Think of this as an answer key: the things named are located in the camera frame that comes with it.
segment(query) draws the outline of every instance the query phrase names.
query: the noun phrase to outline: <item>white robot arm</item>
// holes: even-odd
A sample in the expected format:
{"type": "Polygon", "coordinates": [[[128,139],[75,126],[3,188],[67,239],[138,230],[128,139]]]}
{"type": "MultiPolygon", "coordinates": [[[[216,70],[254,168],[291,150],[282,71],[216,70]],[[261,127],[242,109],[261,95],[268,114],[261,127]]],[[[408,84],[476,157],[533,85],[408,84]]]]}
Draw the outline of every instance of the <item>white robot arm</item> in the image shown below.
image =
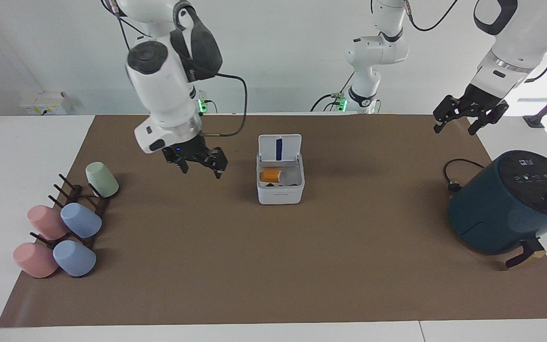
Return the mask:
{"type": "Polygon", "coordinates": [[[191,84],[215,76],[222,65],[213,35],[188,1],[117,0],[113,10],[144,22],[152,38],[128,52],[126,71],[150,116],[134,130],[145,153],[159,150],[187,173],[199,162],[220,178],[227,160],[201,135],[202,121],[191,84]]]}
{"type": "Polygon", "coordinates": [[[347,110],[372,113],[381,75],[377,65],[404,61],[408,43],[402,37],[403,0],[376,0],[373,4],[373,24],[378,35],[354,39],[345,58],[354,67],[354,82],[345,91],[347,110]]]}
{"type": "Polygon", "coordinates": [[[495,36],[495,44],[464,95],[447,95],[434,110],[436,133],[463,116],[477,117],[468,129],[471,135],[497,123],[508,108],[504,97],[525,81],[547,52],[547,0],[478,0],[474,21],[495,36]]]}

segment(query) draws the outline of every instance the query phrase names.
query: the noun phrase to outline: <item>container lid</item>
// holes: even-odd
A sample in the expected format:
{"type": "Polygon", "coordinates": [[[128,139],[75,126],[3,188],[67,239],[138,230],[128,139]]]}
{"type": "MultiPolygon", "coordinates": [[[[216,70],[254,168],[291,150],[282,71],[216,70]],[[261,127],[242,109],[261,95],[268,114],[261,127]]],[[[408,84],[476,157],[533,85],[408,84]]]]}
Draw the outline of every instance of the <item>container lid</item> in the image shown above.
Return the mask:
{"type": "Polygon", "coordinates": [[[547,214],[547,158],[528,151],[510,151],[499,159],[499,174],[508,191],[547,214]]]}
{"type": "Polygon", "coordinates": [[[301,153],[301,134],[259,136],[259,156],[263,162],[294,162],[301,153]]]}

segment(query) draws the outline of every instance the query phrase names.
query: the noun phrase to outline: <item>open plastic box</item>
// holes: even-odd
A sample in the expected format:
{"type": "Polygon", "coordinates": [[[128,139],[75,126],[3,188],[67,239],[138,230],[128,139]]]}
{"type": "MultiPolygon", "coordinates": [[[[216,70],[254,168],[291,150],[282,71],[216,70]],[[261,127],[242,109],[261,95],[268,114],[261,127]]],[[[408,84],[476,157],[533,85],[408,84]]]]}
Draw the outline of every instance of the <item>open plastic box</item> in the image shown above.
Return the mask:
{"type": "Polygon", "coordinates": [[[301,201],[305,175],[301,156],[301,134],[264,134],[259,136],[256,156],[256,189],[261,204],[297,204],[301,201]],[[282,171],[280,182],[262,182],[265,169],[282,171]]]}

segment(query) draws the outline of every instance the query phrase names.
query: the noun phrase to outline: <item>brown tabletop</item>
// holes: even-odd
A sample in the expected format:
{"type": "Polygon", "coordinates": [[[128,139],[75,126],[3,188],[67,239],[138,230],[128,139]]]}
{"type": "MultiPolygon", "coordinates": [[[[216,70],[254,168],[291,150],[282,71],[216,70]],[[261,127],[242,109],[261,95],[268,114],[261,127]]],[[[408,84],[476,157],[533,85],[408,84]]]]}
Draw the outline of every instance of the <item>brown tabletop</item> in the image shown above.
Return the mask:
{"type": "MultiPolygon", "coordinates": [[[[502,271],[519,251],[480,255],[447,222],[443,164],[490,162],[467,121],[436,135],[421,115],[250,117],[240,135],[208,139],[229,158],[216,180],[142,153],[143,119],[96,117],[69,173],[85,185],[85,166],[104,162],[121,187],[94,272],[21,273],[0,327],[547,318],[547,258],[502,271]],[[302,134],[302,201],[262,206],[258,135],[291,133],[302,134]]],[[[232,132],[239,117],[204,122],[232,132]]],[[[463,182],[477,171],[449,169],[463,182]]]]}

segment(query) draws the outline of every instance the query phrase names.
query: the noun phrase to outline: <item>blue cup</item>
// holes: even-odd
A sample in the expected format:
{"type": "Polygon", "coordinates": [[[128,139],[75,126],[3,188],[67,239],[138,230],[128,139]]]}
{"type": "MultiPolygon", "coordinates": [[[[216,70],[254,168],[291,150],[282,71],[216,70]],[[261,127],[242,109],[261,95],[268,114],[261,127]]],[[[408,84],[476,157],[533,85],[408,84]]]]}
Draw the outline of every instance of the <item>blue cup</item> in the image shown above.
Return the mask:
{"type": "Polygon", "coordinates": [[[54,247],[54,260],[73,277],[81,277],[96,264],[96,254],[79,242],[65,240],[54,247]]]}
{"type": "Polygon", "coordinates": [[[100,231],[102,219],[79,203],[69,203],[60,211],[60,217],[80,238],[90,238],[100,231]]]}

